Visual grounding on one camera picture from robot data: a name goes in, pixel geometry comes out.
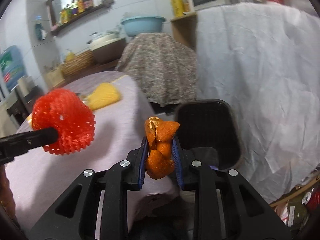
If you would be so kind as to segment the dark wooden framed mirror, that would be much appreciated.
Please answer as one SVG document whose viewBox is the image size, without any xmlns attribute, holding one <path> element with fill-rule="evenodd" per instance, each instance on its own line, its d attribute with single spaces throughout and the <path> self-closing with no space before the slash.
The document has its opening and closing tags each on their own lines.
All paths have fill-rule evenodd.
<svg viewBox="0 0 320 240">
<path fill-rule="evenodd" d="M 52 36 L 57 36 L 77 20 L 113 4 L 114 0 L 47 0 Z"/>
</svg>

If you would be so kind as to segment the red foam fruit net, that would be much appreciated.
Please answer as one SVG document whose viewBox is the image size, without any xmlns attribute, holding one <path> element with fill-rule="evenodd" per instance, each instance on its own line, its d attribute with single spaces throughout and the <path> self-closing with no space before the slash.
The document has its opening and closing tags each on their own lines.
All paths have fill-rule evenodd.
<svg viewBox="0 0 320 240">
<path fill-rule="evenodd" d="M 43 146 L 45 152 L 65 155 L 84 150 L 94 140 L 92 110 L 72 91 L 58 88 L 38 98 L 33 106 L 32 128 L 54 128 L 56 142 Z"/>
</svg>

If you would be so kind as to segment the wall hung tissue pack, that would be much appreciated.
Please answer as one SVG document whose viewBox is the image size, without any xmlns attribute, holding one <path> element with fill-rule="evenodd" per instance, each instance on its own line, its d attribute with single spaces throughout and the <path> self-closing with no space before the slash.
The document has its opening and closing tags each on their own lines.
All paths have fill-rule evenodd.
<svg viewBox="0 0 320 240">
<path fill-rule="evenodd" d="M 39 41 L 43 41 L 47 38 L 47 32 L 42 25 L 42 17 L 40 15 L 35 18 L 35 35 Z"/>
</svg>

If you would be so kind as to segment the wooden shelf cabinet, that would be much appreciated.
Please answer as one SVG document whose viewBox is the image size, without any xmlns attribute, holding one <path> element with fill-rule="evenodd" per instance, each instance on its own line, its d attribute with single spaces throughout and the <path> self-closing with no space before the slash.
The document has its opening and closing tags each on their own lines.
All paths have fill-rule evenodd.
<svg viewBox="0 0 320 240">
<path fill-rule="evenodd" d="M 196 50 L 197 13 L 171 19 L 173 38 L 192 50 Z"/>
</svg>

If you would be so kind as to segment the floral patterned cloth cover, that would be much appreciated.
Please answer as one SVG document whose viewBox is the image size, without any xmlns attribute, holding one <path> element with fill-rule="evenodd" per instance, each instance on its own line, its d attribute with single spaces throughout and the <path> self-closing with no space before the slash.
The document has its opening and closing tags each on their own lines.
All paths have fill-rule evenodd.
<svg viewBox="0 0 320 240">
<path fill-rule="evenodd" d="M 125 47 L 116 71 L 131 76 L 149 102 L 164 107 L 196 99 L 196 53 L 166 33 L 143 33 Z"/>
</svg>

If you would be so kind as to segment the woven wicker basket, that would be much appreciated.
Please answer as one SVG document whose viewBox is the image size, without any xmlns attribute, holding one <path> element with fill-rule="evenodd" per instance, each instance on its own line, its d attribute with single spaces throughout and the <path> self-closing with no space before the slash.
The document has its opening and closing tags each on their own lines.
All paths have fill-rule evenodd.
<svg viewBox="0 0 320 240">
<path fill-rule="evenodd" d="M 95 65 L 93 53 L 90 50 L 84 51 L 79 55 L 75 55 L 72 59 L 66 60 L 60 65 L 61 72 L 64 77 L 72 76 L 81 70 Z"/>
</svg>

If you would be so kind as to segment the blue water jug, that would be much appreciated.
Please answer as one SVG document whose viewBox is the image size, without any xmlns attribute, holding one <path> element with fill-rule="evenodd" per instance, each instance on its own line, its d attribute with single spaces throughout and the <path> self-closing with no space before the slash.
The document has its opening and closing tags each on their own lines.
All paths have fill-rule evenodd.
<svg viewBox="0 0 320 240">
<path fill-rule="evenodd" d="M 10 46 L 1 53 L 1 72 L 9 92 L 17 85 L 17 81 L 27 74 L 17 46 Z"/>
</svg>

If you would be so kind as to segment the yellow foam fruit net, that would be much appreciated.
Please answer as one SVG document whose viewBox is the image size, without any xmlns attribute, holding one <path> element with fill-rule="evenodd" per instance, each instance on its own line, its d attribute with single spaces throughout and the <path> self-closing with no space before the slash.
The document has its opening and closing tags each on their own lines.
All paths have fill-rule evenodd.
<svg viewBox="0 0 320 240">
<path fill-rule="evenodd" d="M 98 110 L 121 100 L 120 91 L 111 83 L 101 83 L 91 94 L 85 97 L 85 104 L 92 110 Z"/>
</svg>

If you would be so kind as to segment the light blue plastic basin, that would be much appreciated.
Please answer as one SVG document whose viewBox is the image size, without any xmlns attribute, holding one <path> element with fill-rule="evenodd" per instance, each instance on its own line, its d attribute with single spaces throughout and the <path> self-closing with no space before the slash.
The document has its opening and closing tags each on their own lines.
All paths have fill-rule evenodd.
<svg viewBox="0 0 320 240">
<path fill-rule="evenodd" d="M 132 16 L 122 19 L 121 25 L 127 36 L 135 37 L 143 33 L 161 33 L 165 21 L 161 16 Z"/>
</svg>

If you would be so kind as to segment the black trash bin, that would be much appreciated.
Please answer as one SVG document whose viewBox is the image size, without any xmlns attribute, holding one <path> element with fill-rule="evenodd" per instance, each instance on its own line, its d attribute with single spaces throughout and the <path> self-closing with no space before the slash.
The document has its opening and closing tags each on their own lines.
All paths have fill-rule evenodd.
<svg viewBox="0 0 320 240">
<path fill-rule="evenodd" d="M 175 121 L 180 124 L 177 137 L 183 149 L 212 147 L 220 170 L 239 167 L 243 146 L 227 102 L 211 99 L 181 104 L 175 110 Z"/>
</svg>

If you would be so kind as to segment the orange peel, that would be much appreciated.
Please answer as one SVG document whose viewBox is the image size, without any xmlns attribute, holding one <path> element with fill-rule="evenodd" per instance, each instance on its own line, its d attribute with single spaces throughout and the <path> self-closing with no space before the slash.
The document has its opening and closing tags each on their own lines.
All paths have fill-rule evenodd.
<svg viewBox="0 0 320 240">
<path fill-rule="evenodd" d="M 178 122 L 164 121 L 157 116 L 145 121 L 145 133 L 150 149 L 145 165 L 150 178 L 162 179 L 174 171 L 172 143 L 179 126 Z"/>
</svg>

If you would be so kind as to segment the brown white rice cooker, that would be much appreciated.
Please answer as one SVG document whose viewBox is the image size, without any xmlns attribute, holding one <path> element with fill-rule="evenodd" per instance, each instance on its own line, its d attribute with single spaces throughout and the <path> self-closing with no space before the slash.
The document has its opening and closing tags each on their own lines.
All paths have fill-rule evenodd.
<svg viewBox="0 0 320 240">
<path fill-rule="evenodd" d="M 93 38 L 87 42 L 95 61 L 106 64 L 120 59 L 126 47 L 126 39 L 118 34 L 94 33 Z"/>
</svg>

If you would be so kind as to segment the white sheet cover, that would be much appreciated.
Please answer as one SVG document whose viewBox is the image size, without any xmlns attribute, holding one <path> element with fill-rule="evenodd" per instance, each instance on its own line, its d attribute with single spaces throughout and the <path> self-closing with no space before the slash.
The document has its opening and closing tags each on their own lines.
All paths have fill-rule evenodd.
<svg viewBox="0 0 320 240">
<path fill-rule="evenodd" d="M 240 3 L 197 14 L 197 96 L 235 115 L 241 174 L 269 203 L 319 165 L 319 18 Z"/>
</svg>

